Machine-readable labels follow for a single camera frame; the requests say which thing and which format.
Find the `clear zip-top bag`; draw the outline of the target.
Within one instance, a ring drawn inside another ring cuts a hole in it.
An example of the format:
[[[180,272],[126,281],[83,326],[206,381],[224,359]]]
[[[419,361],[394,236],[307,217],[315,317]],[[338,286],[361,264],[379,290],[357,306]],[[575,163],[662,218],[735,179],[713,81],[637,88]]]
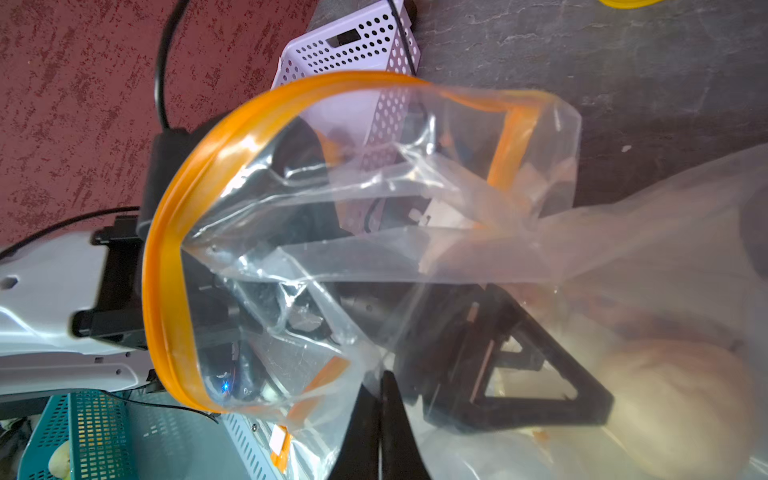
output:
[[[316,479],[763,479],[767,148],[575,207],[535,91],[298,80],[215,121],[145,241],[180,403]]]

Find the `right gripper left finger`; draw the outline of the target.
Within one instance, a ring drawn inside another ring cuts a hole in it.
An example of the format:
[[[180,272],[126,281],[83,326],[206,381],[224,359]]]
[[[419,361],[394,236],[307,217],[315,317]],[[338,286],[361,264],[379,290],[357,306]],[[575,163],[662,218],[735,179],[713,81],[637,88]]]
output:
[[[379,478],[380,414],[380,400],[365,386],[361,386],[328,480]]]

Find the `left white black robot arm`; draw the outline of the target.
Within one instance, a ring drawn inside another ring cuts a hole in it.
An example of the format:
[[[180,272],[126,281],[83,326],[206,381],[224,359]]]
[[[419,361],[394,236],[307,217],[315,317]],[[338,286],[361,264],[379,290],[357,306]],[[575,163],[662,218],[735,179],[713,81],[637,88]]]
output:
[[[45,228],[1,254],[1,399],[127,391],[159,381],[139,276],[162,187],[212,129],[154,139],[145,200],[94,232]],[[180,254],[194,367],[219,407],[266,410],[299,395],[302,420],[326,383],[310,365],[348,370],[336,321],[394,358],[355,390],[396,383],[424,420],[461,432],[599,426],[610,391],[497,284],[251,281]]]

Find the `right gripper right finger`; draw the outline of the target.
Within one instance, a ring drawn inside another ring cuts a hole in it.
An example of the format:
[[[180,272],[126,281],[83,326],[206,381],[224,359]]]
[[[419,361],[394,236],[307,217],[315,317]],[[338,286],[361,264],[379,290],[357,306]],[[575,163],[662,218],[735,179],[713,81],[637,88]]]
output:
[[[400,390],[391,371],[381,379],[381,478],[430,480],[415,441]]]

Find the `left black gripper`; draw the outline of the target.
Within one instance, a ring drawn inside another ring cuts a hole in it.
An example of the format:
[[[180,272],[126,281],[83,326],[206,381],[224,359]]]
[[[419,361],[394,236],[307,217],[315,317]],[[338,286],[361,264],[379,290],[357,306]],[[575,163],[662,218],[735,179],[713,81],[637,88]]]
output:
[[[456,165],[445,115],[430,113],[423,144],[425,190],[410,205],[452,204]],[[268,143],[244,150],[232,173],[216,165],[211,120],[194,131],[165,128],[154,140],[140,209],[144,324],[155,371],[183,404],[220,408],[240,393],[243,369],[229,352],[239,331],[292,331],[320,312],[317,297],[339,288],[375,293],[418,283],[450,284],[456,238],[410,220],[370,235],[288,244],[270,229]]]

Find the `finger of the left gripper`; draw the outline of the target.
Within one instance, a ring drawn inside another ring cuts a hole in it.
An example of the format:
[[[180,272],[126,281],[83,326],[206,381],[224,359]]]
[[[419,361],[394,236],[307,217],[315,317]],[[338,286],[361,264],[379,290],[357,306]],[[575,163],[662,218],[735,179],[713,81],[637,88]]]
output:
[[[432,285],[395,354],[403,401],[462,433],[602,426],[612,394],[497,285]]]

